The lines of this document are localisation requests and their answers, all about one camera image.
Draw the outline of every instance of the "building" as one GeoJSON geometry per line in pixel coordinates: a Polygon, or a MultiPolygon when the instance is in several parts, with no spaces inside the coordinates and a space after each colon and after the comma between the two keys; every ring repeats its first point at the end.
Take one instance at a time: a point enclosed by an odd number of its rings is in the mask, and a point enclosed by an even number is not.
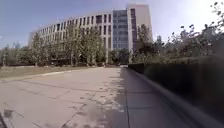
{"type": "Polygon", "coordinates": [[[150,12],[147,5],[128,5],[125,10],[112,10],[107,12],[92,13],[89,15],[75,16],[55,24],[46,25],[30,34],[29,42],[37,32],[44,41],[53,42],[55,34],[59,33],[59,39],[63,40],[66,26],[74,23],[81,28],[89,29],[97,26],[104,46],[109,50],[136,49],[137,28],[145,24],[149,28],[149,42],[152,42],[152,27],[150,12]]]}

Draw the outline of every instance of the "hedge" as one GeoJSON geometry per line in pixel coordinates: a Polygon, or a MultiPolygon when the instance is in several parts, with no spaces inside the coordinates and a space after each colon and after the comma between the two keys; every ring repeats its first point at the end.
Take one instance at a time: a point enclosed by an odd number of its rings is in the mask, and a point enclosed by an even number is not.
{"type": "Polygon", "coordinates": [[[200,100],[224,112],[223,59],[213,56],[180,59],[166,64],[130,64],[128,67],[189,101],[200,100]]]}

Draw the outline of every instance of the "green tree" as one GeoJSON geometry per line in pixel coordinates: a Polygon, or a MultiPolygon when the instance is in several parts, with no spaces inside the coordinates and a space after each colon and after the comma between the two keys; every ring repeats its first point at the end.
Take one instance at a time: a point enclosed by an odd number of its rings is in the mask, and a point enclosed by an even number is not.
{"type": "Polygon", "coordinates": [[[121,49],[119,51],[119,62],[121,64],[128,64],[129,57],[130,57],[130,52],[128,51],[128,49],[121,49]]]}
{"type": "Polygon", "coordinates": [[[31,52],[33,55],[33,59],[35,61],[35,65],[44,65],[45,60],[45,54],[44,54],[44,41],[40,37],[38,33],[36,33],[33,37],[32,43],[31,43],[31,52]]]}
{"type": "Polygon", "coordinates": [[[34,61],[32,58],[32,52],[28,46],[24,46],[20,49],[18,58],[19,58],[19,63],[21,65],[33,65],[34,64],[34,61]]]}
{"type": "Polygon", "coordinates": [[[111,58],[112,62],[114,64],[119,63],[119,51],[118,50],[112,50],[109,52],[109,58],[111,58]]]}

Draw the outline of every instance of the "grass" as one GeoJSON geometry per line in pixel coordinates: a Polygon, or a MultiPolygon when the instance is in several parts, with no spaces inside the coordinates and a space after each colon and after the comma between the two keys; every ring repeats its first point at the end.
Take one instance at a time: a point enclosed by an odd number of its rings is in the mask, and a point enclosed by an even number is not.
{"type": "Polygon", "coordinates": [[[87,67],[33,67],[33,66],[2,67],[0,68],[0,79],[8,77],[36,75],[50,72],[86,69],[86,68],[87,67]]]}

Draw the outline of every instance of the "concrete pavement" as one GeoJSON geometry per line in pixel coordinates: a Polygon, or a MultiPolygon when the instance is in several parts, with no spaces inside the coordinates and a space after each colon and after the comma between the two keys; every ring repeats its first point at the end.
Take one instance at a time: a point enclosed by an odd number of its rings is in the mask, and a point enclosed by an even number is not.
{"type": "Polygon", "coordinates": [[[96,68],[0,83],[9,128],[189,128],[125,68],[96,68]]]}

